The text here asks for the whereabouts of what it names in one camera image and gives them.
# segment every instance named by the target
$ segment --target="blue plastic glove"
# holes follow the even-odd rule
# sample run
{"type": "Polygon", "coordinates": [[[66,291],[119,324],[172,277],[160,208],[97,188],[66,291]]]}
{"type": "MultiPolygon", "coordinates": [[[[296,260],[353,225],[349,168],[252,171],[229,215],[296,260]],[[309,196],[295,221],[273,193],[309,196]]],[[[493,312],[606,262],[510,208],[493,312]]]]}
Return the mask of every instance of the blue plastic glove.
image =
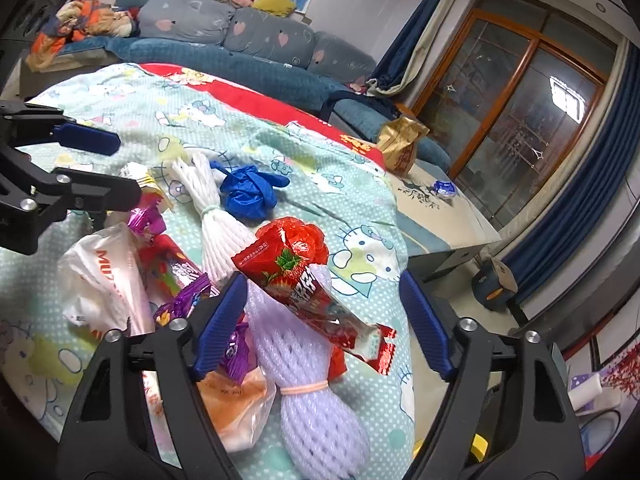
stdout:
{"type": "Polygon", "coordinates": [[[273,187],[286,187],[290,182],[286,176],[263,173],[255,166],[243,166],[229,173],[213,160],[209,165],[226,174],[220,186],[220,192],[226,195],[223,206],[237,219],[265,220],[267,213],[278,203],[273,187]]]}

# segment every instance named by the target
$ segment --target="window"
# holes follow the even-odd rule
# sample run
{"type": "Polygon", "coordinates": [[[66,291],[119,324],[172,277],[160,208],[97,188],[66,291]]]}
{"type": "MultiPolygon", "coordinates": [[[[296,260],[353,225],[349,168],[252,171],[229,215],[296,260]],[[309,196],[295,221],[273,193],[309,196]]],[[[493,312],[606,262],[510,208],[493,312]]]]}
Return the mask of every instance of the window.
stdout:
{"type": "Polygon", "coordinates": [[[505,226],[575,145],[616,47],[535,0],[479,0],[414,113],[449,153],[449,176],[505,226]]]}

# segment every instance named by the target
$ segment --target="strawberry candy package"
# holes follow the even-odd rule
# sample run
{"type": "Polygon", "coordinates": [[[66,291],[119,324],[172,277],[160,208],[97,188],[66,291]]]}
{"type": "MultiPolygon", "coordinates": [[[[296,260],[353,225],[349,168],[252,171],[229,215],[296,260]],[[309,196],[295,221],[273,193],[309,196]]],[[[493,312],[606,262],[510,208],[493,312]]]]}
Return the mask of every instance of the strawberry candy package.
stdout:
{"type": "Polygon", "coordinates": [[[322,231],[283,218],[259,229],[256,237],[231,258],[238,270],[338,348],[388,374],[396,346],[384,338],[394,338],[396,331],[361,321],[310,270],[309,264],[325,264],[329,255],[322,231]]]}

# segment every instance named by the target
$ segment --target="hello kitty bedsheet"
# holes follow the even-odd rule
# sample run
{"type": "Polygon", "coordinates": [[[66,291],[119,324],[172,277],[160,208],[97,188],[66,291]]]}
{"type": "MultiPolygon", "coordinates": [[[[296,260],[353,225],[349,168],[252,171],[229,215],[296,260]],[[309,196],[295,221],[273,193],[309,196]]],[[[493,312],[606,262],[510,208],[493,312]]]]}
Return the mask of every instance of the hello kitty bedsheet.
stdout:
{"type": "MultiPolygon", "coordinates": [[[[258,120],[133,64],[76,76],[34,102],[116,131],[122,140],[110,157],[58,145],[30,147],[26,151],[35,164],[109,174],[129,161],[151,167],[176,205],[174,213],[164,215],[167,233],[196,263],[202,259],[200,220],[181,184],[168,176],[169,160],[188,160],[198,150],[229,170],[255,164],[290,178],[290,186],[278,191],[274,217],[296,216],[318,225],[331,253],[334,292],[361,319],[398,331],[388,376],[347,356],[349,370],[331,388],[369,433],[371,460],[356,480],[402,478],[414,445],[408,323],[398,296],[407,255],[396,226],[396,200],[380,167],[311,130],[258,120]]],[[[0,371],[55,438],[96,345],[66,322],[56,287],[57,260],[88,227],[84,214],[70,212],[42,235],[37,254],[0,250],[0,371]]],[[[243,478],[302,480],[282,445],[279,414],[276,399],[257,445],[231,455],[243,478]]],[[[175,463],[169,449],[160,451],[175,463]]]]}

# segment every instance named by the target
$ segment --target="yellow pillow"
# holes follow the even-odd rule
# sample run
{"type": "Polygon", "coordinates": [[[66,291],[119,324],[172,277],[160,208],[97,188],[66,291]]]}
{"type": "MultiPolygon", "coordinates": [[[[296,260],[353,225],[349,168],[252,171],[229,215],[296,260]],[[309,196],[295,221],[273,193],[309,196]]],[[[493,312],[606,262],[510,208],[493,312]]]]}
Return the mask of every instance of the yellow pillow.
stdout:
{"type": "Polygon", "coordinates": [[[286,18],[296,10],[293,0],[255,0],[252,7],[282,18],[286,18]]]}

